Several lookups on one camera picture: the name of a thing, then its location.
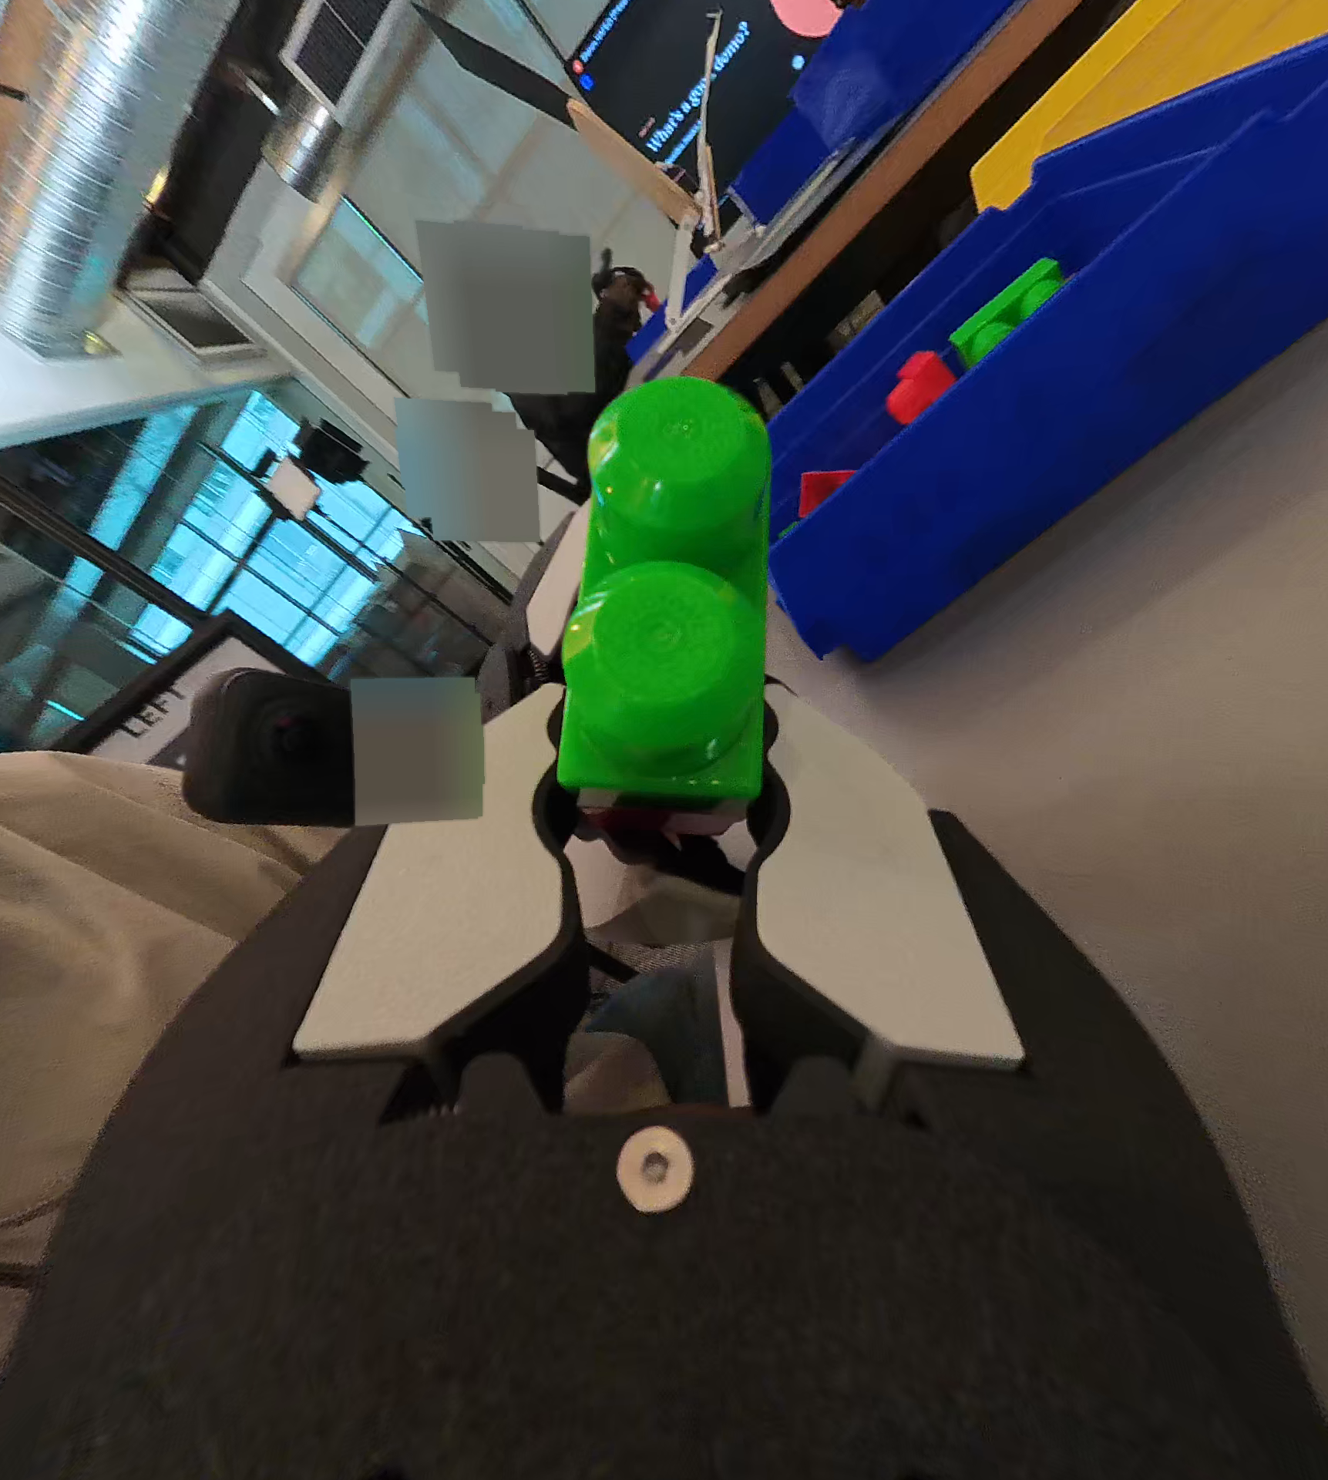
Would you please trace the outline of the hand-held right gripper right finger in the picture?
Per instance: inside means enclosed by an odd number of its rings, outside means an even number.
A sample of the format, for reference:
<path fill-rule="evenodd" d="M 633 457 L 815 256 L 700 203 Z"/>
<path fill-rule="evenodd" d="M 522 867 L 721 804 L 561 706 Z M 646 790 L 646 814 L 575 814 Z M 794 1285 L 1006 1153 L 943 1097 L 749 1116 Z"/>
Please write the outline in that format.
<path fill-rule="evenodd" d="M 730 1002 L 747 1074 L 830 1058 L 1014 1070 L 1025 1042 L 931 811 L 877 749 L 768 691 Z"/>

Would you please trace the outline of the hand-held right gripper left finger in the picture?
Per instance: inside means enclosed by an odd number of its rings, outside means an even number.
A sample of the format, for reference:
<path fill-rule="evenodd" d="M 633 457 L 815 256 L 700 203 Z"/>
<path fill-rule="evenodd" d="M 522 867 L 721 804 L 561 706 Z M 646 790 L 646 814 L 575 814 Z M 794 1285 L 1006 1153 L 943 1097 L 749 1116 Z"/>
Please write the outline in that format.
<path fill-rule="evenodd" d="M 295 1033 L 300 1058 L 563 1066 L 591 969 L 561 712 L 547 684 L 489 721 L 477 818 L 387 826 Z"/>

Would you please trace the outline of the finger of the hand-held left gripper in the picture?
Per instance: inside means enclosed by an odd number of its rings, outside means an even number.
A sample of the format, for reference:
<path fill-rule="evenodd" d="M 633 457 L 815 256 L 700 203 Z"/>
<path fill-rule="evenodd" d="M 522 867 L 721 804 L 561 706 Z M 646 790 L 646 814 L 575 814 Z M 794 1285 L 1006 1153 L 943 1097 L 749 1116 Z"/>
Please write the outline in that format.
<path fill-rule="evenodd" d="M 509 696 L 527 696 L 560 671 L 563 635 L 577 605 L 591 519 L 566 519 L 527 566 L 506 618 Z"/>

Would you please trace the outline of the green mega block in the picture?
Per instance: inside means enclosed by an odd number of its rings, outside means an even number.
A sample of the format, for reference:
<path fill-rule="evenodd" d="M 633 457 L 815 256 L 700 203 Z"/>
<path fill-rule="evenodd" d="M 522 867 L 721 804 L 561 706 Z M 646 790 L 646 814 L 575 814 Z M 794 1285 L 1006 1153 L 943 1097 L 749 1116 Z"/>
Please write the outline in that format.
<path fill-rule="evenodd" d="M 1004 342 L 1065 286 L 1065 272 L 1053 256 L 1042 256 L 998 294 L 975 309 L 949 334 L 964 369 L 970 370 Z"/>
<path fill-rule="evenodd" d="M 596 422 L 561 648 L 558 779 L 577 800 L 758 798 L 771 468 L 765 419 L 711 380 L 643 383 Z"/>

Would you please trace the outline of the person's jeans leg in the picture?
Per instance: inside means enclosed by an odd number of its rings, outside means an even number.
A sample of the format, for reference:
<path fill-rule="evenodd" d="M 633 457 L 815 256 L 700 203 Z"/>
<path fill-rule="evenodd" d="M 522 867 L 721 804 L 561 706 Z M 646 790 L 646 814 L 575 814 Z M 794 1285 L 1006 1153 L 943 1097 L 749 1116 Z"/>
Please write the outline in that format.
<path fill-rule="evenodd" d="M 644 1045 L 675 1103 L 729 1102 L 721 998 L 710 953 L 655 967 L 621 986 L 586 1031 Z"/>

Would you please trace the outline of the person's beige jacket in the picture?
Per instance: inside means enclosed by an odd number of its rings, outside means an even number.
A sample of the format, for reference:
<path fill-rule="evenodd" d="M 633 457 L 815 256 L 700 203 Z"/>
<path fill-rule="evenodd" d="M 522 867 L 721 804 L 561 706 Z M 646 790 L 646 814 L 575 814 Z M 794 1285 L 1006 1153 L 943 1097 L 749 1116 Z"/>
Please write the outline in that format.
<path fill-rule="evenodd" d="M 171 768 L 0 754 L 0 1263 L 41 1258 L 166 1023 L 343 836 L 210 821 Z"/>

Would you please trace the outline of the wooden table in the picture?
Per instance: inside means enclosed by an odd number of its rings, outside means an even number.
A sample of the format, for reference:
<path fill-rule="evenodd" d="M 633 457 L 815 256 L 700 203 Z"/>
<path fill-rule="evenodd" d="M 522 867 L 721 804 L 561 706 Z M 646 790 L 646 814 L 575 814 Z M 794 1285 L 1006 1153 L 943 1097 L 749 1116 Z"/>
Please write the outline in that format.
<path fill-rule="evenodd" d="M 1109 2 L 1017 4 L 979 46 L 790 237 L 777 267 L 661 374 L 719 380 L 754 400 L 793 397 L 871 294 L 887 305 L 970 220 L 970 170 L 1098 37 Z"/>

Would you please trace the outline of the blue storage bin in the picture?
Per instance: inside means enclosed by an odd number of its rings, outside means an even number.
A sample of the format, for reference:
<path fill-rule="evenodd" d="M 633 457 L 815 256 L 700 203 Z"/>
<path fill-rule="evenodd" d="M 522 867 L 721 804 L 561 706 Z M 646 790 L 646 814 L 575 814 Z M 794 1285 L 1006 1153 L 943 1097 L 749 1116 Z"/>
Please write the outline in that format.
<path fill-rule="evenodd" d="M 949 334 L 1047 255 L 1064 289 L 964 369 Z M 1043 154 L 929 262 L 769 425 L 771 590 L 816 655 L 884 655 L 1327 317 L 1328 34 Z M 901 427 L 924 348 L 957 381 Z"/>
<path fill-rule="evenodd" d="M 729 179 L 769 223 L 834 154 L 871 139 L 924 101 L 1011 1 L 870 1 L 845 9 L 805 63 L 783 121 Z"/>

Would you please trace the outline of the dark display screen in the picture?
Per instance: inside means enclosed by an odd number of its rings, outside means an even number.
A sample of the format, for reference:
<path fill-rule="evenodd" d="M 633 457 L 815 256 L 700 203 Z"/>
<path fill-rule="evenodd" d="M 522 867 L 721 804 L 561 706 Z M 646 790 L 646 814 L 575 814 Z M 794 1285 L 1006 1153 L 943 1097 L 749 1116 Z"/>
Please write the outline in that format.
<path fill-rule="evenodd" d="M 845 13 L 832 1 L 610 1 L 566 70 L 652 165 L 696 187 L 708 146 L 724 189 L 787 118 Z"/>

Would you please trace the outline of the yellow storage bin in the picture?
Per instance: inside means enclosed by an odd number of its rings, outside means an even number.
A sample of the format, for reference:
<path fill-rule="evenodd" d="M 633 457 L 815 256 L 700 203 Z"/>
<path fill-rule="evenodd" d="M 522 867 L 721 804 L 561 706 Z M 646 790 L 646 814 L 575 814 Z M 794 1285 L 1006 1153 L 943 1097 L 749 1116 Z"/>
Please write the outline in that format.
<path fill-rule="evenodd" d="M 1056 148 L 1325 34 L 1328 1 L 1137 1 L 973 165 L 976 208 L 1012 204 Z"/>

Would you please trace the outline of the silver ventilation duct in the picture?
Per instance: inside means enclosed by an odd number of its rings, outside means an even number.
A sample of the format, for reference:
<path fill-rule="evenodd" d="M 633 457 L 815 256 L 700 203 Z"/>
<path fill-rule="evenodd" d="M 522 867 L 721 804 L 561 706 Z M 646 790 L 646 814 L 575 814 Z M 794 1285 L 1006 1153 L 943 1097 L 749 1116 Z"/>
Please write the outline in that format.
<path fill-rule="evenodd" d="M 102 320 L 145 198 L 237 1 L 51 2 L 25 120 L 0 172 L 0 330 L 76 355 Z"/>

